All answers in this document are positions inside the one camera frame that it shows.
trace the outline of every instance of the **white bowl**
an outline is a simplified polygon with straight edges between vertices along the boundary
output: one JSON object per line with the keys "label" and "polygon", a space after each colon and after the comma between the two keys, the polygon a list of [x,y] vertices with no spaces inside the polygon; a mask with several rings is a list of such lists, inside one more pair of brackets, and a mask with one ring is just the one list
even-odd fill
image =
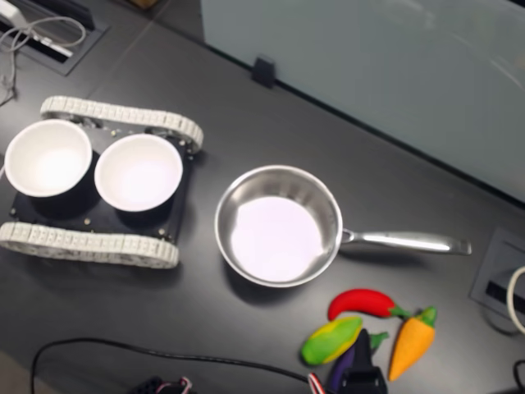
{"label": "white bowl", "polygon": [[6,176],[25,195],[51,197],[76,185],[88,171],[91,143],[70,121],[37,121],[22,130],[6,151]]}
{"label": "white bowl", "polygon": [[128,212],[145,211],[175,193],[182,171],[182,160],[172,144],[155,135],[130,135],[100,156],[95,185],[111,206]]}

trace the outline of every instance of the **toy red chili pepper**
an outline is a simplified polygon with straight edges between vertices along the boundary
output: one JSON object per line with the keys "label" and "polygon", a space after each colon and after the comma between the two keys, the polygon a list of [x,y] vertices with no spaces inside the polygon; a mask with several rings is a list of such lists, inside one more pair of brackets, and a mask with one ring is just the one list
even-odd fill
{"label": "toy red chili pepper", "polygon": [[379,318],[409,317],[388,295],[369,289],[353,289],[339,294],[328,308],[328,319],[333,320],[344,311],[363,312]]}

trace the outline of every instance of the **pan rim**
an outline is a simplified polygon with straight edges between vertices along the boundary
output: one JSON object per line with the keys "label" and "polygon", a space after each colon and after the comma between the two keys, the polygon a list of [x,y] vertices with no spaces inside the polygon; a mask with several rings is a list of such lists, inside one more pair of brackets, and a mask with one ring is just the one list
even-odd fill
{"label": "pan rim", "polygon": [[[275,171],[275,170],[294,172],[294,173],[302,176],[303,178],[307,179],[308,181],[311,181],[312,183],[314,183],[324,193],[324,195],[327,197],[327,199],[330,201],[330,203],[331,203],[331,205],[334,208],[335,213],[336,213],[336,226],[337,226],[337,228],[336,228],[336,237],[335,237],[335,239],[333,241],[334,248],[333,248],[332,252],[326,257],[326,262],[317,271],[314,271],[313,273],[311,273],[307,277],[305,277],[303,279],[295,280],[295,281],[289,281],[289,282],[265,281],[263,279],[259,279],[259,278],[255,277],[253,275],[248,275],[246,272],[244,272],[243,270],[241,270],[238,267],[238,264],[236,262],[231,261],[230,256],[226,252],[226,250],[225,250],[225,248],[224,248],[224,246],[223,246],[223,244],[221,242],[221,238],[219,236],[219,234],[220,234],[220,231],[219,231],[219,218],[220,218],[220,215],[221,215],[222,208],[223,208],[225,202],[228,200],[228,198],[231,195],[231,193],[233,193],[237,189],[237,187],[239,187],[239,185],[241,185],[247,178],[250,178],[253,175],[257,175],[260,172]],[[307,172],[307,171],[302,170],[302,169],[297,168],[297,167],[280,165],[280,164],[274,164],[274,165],[269,165],[269,166],[257,167],[257,168],[254,168],[253,170],[245,172],[244,174],[239,176],[237,179],[235,179],[228,186],[226,191],[222,194],[222,197],[219,200],[219,204],[217,205],[217,209],[216,209],[216,212],[215,212],[215,218],[214,218],[214,230],[215,230],[215,240],[216,240],[217,245],[219,246],[219,250],[221,251],[222,257],[230,265],[230,267],[232,267],[240,276],[244,277],[245,279],[247,279],[247,280],[249,280],[249,281],[251,281],[253,283],[257,283],[258,285],[261,285],[261,286],[286,288],[286,287],[299,286],[299,285],[303,285],[306,282],[310,282],[313,279],[315,279],[316,277],[318,277],[319,275],[321,275],[330,266],[330,264],[332,263],[332,261],[336,257],[336,255],[337,255],[337,253],[339,251],[339,248],[340,248],[340,243],[341,243],[342,236],[343,236],[343,218],[342,218],[342,215],[341,215],[341,211],[340,211],[339,205],[338,205],[338,203],[336,201],[336,198],[330,192],[328,187],[326,187],[326,185],[323,182],[321,182],[316,176],[312,175],[310,172]]]}

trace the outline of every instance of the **cable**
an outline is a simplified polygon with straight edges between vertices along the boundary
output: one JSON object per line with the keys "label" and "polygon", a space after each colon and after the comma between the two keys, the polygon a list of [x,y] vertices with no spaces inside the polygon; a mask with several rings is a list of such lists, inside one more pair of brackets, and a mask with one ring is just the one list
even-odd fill
{"label": "cable", "polygon": [[[268,371],[268,372],[278,373],[288,378],[299,380],[300,382],[303,382],[303,383],[308,383],[308,378],[304,377],[303,375],[299,373],[291,372],[286,369],[274,367],[272,365],[267,365],[267,364],[253,363],[251,361],[243,361],[243,360],[224,359],[222,357],[210,357],[206,355],[177,355],[174,353],[168,353],[165,351],[158,351],[158,350],[151,350],[145,347],[128,345],[126,343],[110,341],[110,340],[101,339],[101,338],[72,338],[72,339],[66,339],[64,341],[49,342],[48,344],[42,346],[39,349],[39,351],[36,352],[33,358],[33,362],[31,363],[30,394],[34,394],[34,378],[36,376],[36,367],[39,362],[40,356],[47,349],[50,349],[55,346],[70,345],[72,343],[96,343],[99,345],[111,346],[111,347],[116,347],[119,349],[133,351],[135,353],[141,353],[143,355],[153,355],[155,357],[161,357],[163,359],[184,360],[184,361],[202,361],[205,363],[228,364],[228,365],[236,365],[236,366],[246,367],[246,368],[261,369],[261,370]],[[333,391],[328,390],[328,389],[326,389],[326,393],[335,394]]]}
{"label": "cable", "polygon": [[[38,25],[59,21],[70,22],[73,25],[75,25],[80,31],[80,38],[70,43],[56,43],[51,39],[47,39],[40,36],[36,31],[34,31],[34,28]],[[5,39],[15,32],[16,34],[11,44],[6,44],[7,48],[3,48],[2,45],[4,44]],[[9,55],[11,70],[9,71],[9,74],[7,76],[0,76],[0,85],[6,90],[6,94],[3,98],[0,99],[0,107],[16,97],[16,53],[30,39],[37,39],[40,41],[45,40],[47,44],[57,44],[63,48],[70,48],[82,43],[85,40],[86,36],[87,32],[82,26],[82,24],[76,21],[75,19],[70,18],[69,16],[51,16],[49,18],[38,19],[37,21],[28,23],[24,27],[13,27],[5,33],[3,33],[0,36],[0,52],[7,53]]]}
{"label": "cable", "polygon": [[514,289],[516,288],[516,282],[519,277],[524,273],[525,267],[518,268],[510,278],[509,287],[507,288],[507,310],[509,311],[510,319],[522,334],[525,334],[525,327],[519,321],[516,315],[516,309],[514,309]]}
{"label": "cable", "polygon": [[525,387],[523,386],[522,379],[519,378],[519,372],[518,372],[518,367],[521,364],[525,364],[525,360],[518,360],[514,363],[514,366],[512,367],[512,375],[514,376],[514,381],[516,382],[516,385],[518,386],[519,392],[525,392]]}

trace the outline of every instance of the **wire bundle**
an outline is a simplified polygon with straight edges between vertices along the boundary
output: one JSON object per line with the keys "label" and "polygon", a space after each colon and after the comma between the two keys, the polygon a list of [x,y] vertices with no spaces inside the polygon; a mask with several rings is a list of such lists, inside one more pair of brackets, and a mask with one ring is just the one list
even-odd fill
{"label": "wire bundle", "polygon": [[[51,41],[51,44],[56,44],[63,48],[70,48],[82,43],[85,40],[87,35],[86,29],[82,26],[80,22],[76,21],[73,18],[70,18],[69,16],[51,16],[49,18],[38,19],[37,21],[28,23],[24,27],[13,27],[6,31],[4,34],[2,34],[0,36],[0,52],[9,55],[10,70],[7,74],[0,75],[0,85],[6,91],[4,96],[0,98],[0,107],[16,97],[16,53],[20,48],[27,44],[27,42],[30,39],[43,40],[43,37],[39,35],[34,30],[34,28],[38,25],[52,22],[70,22],[78,28],[78,30],[80,31],[80,37],[76,41],[72,41],[69,43],[55,43]],[[15,37],[13,38],[10,44],[6,44],[6,38],[13,33],[16,33]]]}

